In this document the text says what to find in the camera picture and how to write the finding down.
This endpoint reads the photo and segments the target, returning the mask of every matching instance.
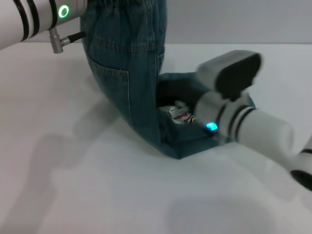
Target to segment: white robotic arm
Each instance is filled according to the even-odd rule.
[[[220,136],[272,159],[312,191],[312,137],[296,155],[292,126],[252,107],[243,93],[260,65],[261,56],[250,51],[232,51],[200,65],[197,78],[212,92],[198,100],[195,116]]]
[[[1,0],[0,50],[50,32],[54,53],[63,52],[63,46],[78,40],[84,32],[60,39],[56,26],[81,16],[88,0]]]

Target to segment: jeans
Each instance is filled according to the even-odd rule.
[[[81,17],[87,33],[84,50],[102,92],[137,134],[163,154],[181,159],[218,142],[198,124],[174,124],[156,106],[162,80],[188,78],[206,90],[194,73],[159,74],[166,27],[166,0],[89,0]]]

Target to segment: jeans seam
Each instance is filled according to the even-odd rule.
[[[128,73],[128,111],[129,111],[129,121],[130,121],[130,124],[133,125],[133,122],[132,122],[132,114],[131,114],[131,105],[130,105],[130,75]]]
[[[155,82],[157,82],[157,46],[156,46],[156,37],[155,37],[155,29],[154,29],[154,26],[153,26],[153,18],[154,18],[154,15],[153,15],[153,3],[151,0],[147,0],[145,1],[145,7],[146,7],[146,11],[148,12],[148,23],[147,23],[147,26],[151,29],[149,30],[149,37],[152,39],[152,42],[155,46],[155,55],[154,55],[154,63],[152,64],[152,67],[154,68],[155,70]]]
[[[155,43],[142,43],[139,45],[125,45],[121,43],[116,43],[112,40],[106,40],[101,37],[95,37],[94,42],[100,46],[103,46],[108,49],[115,49],[118,51],[124,51],[124,52],[133,52],[133,53],[139,53],[139,52],[148,52],[148,51],[154,51],[156,50]]]

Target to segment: paper inside jeans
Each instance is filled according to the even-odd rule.
[[[167,112],[175,124],[192,124],[195,121],[190,108],[183,101],[176,101],[174,106],[160,107],[160,110]]]

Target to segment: jeans pocket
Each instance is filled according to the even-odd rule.
[[[103,67],[87,56],[91,71],[101,91],[132,125],[129,97],[129,72]]]

